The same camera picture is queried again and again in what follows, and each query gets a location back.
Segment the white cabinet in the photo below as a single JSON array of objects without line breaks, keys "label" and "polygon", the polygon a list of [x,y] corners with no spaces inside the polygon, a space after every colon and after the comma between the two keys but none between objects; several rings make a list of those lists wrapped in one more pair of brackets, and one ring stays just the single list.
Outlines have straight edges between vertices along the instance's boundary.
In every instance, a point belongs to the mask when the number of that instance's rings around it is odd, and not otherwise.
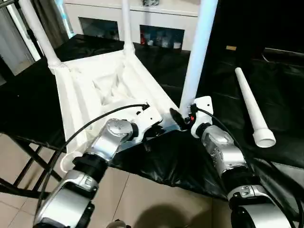
[{"label": "white cabinet", "polygon": [[[120,2],[65,0],[74,33],[124,40]],[[180,43],[181,49],[191,50],[199,8],[193,2],[160,0],[159,6],[143,7],[141,0],[131,0],[133,42],[169,48]]]}]

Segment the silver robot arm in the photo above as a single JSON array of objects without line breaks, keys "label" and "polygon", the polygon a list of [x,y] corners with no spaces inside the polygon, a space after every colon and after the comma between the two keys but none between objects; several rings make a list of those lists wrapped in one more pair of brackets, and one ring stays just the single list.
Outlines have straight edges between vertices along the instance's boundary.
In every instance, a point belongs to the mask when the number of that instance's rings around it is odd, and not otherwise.
[{"label": "silver robot arm", "polygon": [[[195,100],[197,108],[213,112],[211,98]],[[273,202],[259,178],[248,168],[232,137],[212,125],[210,116],[197,113],[191,133],[200,138],[227,191],[233,228],[290,228],[284,213]]]},{"label": "silver robot arm", "polygon": [[138,135],[127,120],[109,119],[82,157],[46,199],[34,221],[35,228],[86,228],[94,198],[109,162],[119,146]]}]

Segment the tile floor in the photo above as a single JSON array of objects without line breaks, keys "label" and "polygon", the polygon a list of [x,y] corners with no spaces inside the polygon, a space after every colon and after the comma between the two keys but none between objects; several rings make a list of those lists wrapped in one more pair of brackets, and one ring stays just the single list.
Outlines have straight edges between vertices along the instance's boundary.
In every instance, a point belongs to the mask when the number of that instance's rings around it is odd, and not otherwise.
[{"label": "tile floor", "polygon": [[[51,155],[49,149],[40,152],[46,161]],[[2,178],[13,182],[28,159],[9,137],[0,135]],[[62,175],[59,166],[55,170]],[[32,188],[41,172],[34,163],[20,186]],[[51,179],[47,190],[51,191],[56,184]],[[0,193],[0,228],[32,228],[36,203],[36,199]],[[102,179],[94,204],[89,228],[105,228],[115,219],[123,220],[133,228],[231,227],[227,204],[113,168],[109,168]]]}]

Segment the white pipe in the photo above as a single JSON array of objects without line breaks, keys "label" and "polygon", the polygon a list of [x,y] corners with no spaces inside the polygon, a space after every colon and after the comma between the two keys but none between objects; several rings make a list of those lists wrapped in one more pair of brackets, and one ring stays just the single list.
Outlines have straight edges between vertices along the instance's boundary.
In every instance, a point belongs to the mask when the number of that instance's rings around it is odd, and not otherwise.
[{"label": "white pipe", "polygon": [[184,118],[189,116],[189,106],[193,104],[199,86],[217,4],[218,0],[201,0],[200,3],[198,23],[180,101],[179,112]]},{"label": "white pipe", "polygon": [[26,33],[27,29],[21,19],[21,16],[20,16],[18,10],[16,9],[14,4],[7,6],[7,9],[9,11],[9,14],[11,15],[11,18],[13,19],[21,37],[23,38],[26,46],[28,47],[29,52],[33,56],[33,59],[35,61],[38,61],[40,59],[40,55],[37,52],[33,42],[30,40],[28,34]]},{"label": "white pipe", "polygon": [[130,5],[128,0],[122,0],[122,11],[123,11],[123,29],[124,29],[124,53],[134,53],[134,45],[131,37],[131,16],[130,16]]},{"label": "white pipe", "polygon": [[269,130],[257,101],[253,96],[245,75],[241,68],[236,68],[237,79],[245,100],[246,108],[254,129],[253,137],[256,145],[262,148],[267,148],[275,145],[276,139],[271,130]]},{"label": "white pipe", "polygon": [[30,0],[19,0],[19,5],[21,6],[21,9],[28,22],[29,27],[34,32],[36,39],[38,40],[44,54],[47,57],[48,66],[50,68],[53,68],[61,65],[61,61],[55,54],[55,51],[48,40],[48,37],[39,21],[39,18]]}]

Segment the black tablecloth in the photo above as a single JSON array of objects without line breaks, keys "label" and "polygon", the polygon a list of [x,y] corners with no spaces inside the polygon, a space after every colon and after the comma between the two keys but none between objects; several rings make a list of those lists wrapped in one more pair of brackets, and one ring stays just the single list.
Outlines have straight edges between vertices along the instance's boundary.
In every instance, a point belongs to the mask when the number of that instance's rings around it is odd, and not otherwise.
[{"label": "black tablecloth", "polygon": [[[123,42],[76,35],[57,50],[62,61],[123,49]],[[136,55],[179,105],[190,52],[135,45]],[[206,58],[197,97],[212,97],[214,115],[252,155],[304,168],[304,69],[251,60],[243,71],[277,143],[255,146],[252,126],[234,73],[234,58]],[[0,87],[0,132],[57,149],[64,143],[55,77],[45,58]],[[116,155],[112,166],[158,183],[224,198],[200,141],[170,132]]]}]

